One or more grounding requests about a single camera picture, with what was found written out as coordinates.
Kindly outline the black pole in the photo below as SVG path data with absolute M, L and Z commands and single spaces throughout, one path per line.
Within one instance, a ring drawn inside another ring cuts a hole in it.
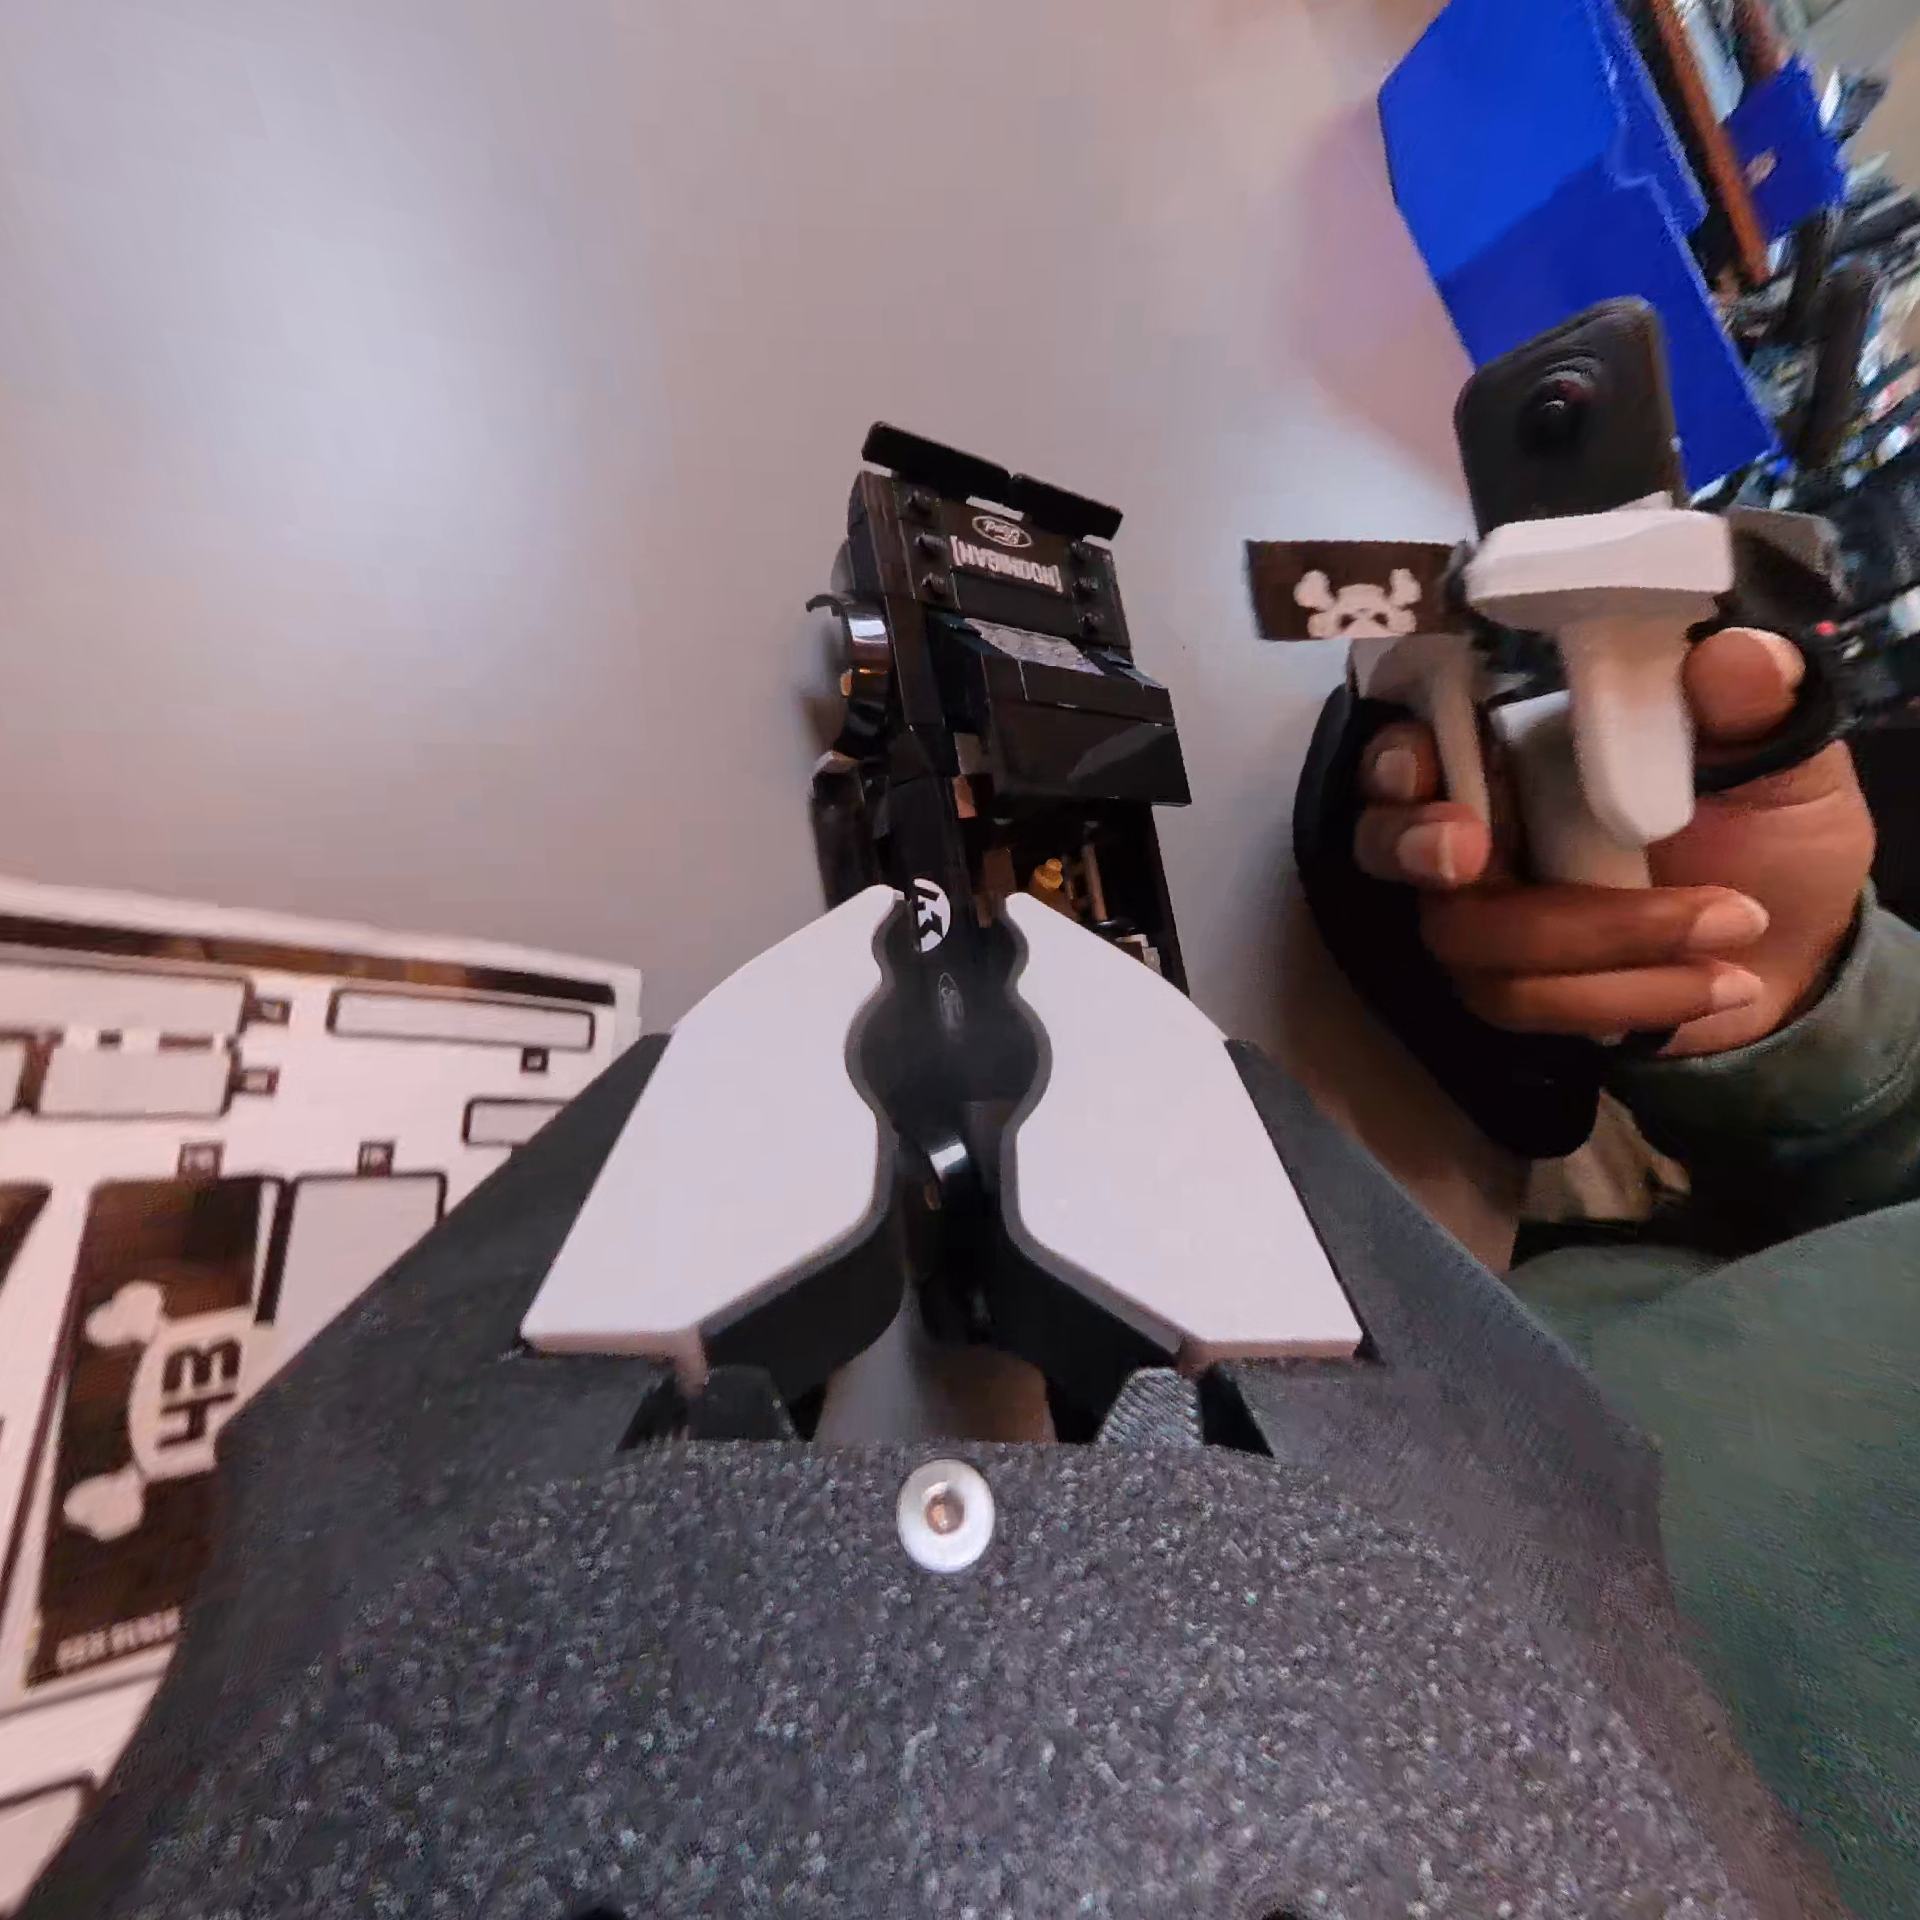
M 1793 234 L 1789 297 L 1782 308 L 1782 328 L 1789 344 L 1789 403 L 1782 413 L 1782 436 L 1796 463 L 1805 459 L 1802 446 L 1809 438 L 1813 387 L 1824 353 L 1826 278 L 1832 268 L 1840 222 L 1840 210 L 1831 203 L 1814 210 Z
M 1868 257 L 1847 256 L 1824 281 L 1822 331 L 1806 420 L 1805 462 L 1835 468 L 1860 413 L 1862 356 L 1881 314 L 1881 272 Z

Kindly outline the blue plastic bin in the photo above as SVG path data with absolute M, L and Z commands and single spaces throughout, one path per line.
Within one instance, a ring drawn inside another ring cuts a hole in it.
M 1447 4 L 1380 83 L 1378 118 L 1395 201 L 1475 368 L 1640 297 L 1692 492 L 1776 453 L 1695 256 L 1705 192 L 1617 4 Z
M 1722 122 L 1741 160 L 1754 217 L 1768 242 L 1847 201 L 1849 167 L 1822 110 L 1822 83 L 1793 53 L 1748 80 Z

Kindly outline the black lego car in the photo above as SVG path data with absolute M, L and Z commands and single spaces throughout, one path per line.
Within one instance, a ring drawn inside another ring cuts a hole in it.
M 1192 1218 L 1165 1170 L 1218 1033 L 1189 1002 L 1161 812 L 1191 802 L 1123 608 L 1117 506 L 898 424 L 861 448 L 831 586 L 841 717 L 814 832 L 896 891 L 859 1038 L 940 1331 L 1046 1368 L 1170 1363 Z

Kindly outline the person's right hand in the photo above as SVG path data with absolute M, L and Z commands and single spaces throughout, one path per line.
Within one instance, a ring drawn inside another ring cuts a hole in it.
M 1667 1036 L 1668 1057 L 1759 1044 L 1826 991 L 1855 938 L 1876 827 L 1844 739 L 1696 799 L 1646 852 L 1650 884 L 1520 880 L 1494 830 L 1447 797 L 1418 721 L 1360 760 L 1356 865 L 1412 887 L 1466 1008 L 1516 1033 Z

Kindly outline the white sticker sheet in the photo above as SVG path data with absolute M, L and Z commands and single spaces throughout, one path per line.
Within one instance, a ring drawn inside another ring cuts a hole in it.
M 636 1042 L 619 962 L 4 878 L 4 1865 L 79 1817 L 235 1416 Z

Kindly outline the black skull sticker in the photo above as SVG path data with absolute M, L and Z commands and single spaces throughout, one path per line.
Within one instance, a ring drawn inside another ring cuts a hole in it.
M 1470 539 L 1247 539 L 1255 627 L 1273 644 L 1455 632 L 1473 552 Z

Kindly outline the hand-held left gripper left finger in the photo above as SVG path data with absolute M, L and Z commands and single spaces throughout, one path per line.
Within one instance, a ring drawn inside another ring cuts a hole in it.
M 666 1038 L 521 1322 L 548 1356 L 822 1387 L 900 1311 L 900 1140 L 859 1057 L 900 896 L 871 885 Z

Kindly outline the brown wooden post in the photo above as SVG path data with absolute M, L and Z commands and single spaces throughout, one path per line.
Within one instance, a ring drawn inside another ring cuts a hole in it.
M 1716 278 L 1741 294 L 1759 291 L 1771 274 L 1771 251 L 1747 177 L 1716 100 L 1716 75 L 1683 4 L 1644 2 L 1644 34 L 1657 50 L 1652 66 L 1663 97 L 1692 161 L 1692 176 L 1708 203 L 1706 224 Z

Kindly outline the person's right forearm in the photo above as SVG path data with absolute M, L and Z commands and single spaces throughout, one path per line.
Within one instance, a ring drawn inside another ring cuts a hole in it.
M 1699 1242 L 1750 1252 L 1917 1201 L 1917 929 L 1867 885 L 1796 1018 L 1741 1048 L 1623 1063 L 1610 1091 L 1687 1173 Z

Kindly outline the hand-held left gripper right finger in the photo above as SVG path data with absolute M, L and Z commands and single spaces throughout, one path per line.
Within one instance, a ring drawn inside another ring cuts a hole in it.
M 1364 1327 L 1223 1029 L 1162 974 L 1017 893 L 1011 993 L 1038 1078 L 1004 1136 L 1004 1219 L 1152 1351 L 1352 1362 Z

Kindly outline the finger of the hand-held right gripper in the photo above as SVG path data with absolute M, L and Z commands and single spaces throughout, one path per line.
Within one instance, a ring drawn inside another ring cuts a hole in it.
M 1734 583 L 1724 518 L 1678 506 L 1508 522 L 1476 541 L 1466 602 L 1515 629 L 1563 633 L 1585 621 L 1701 621 Z

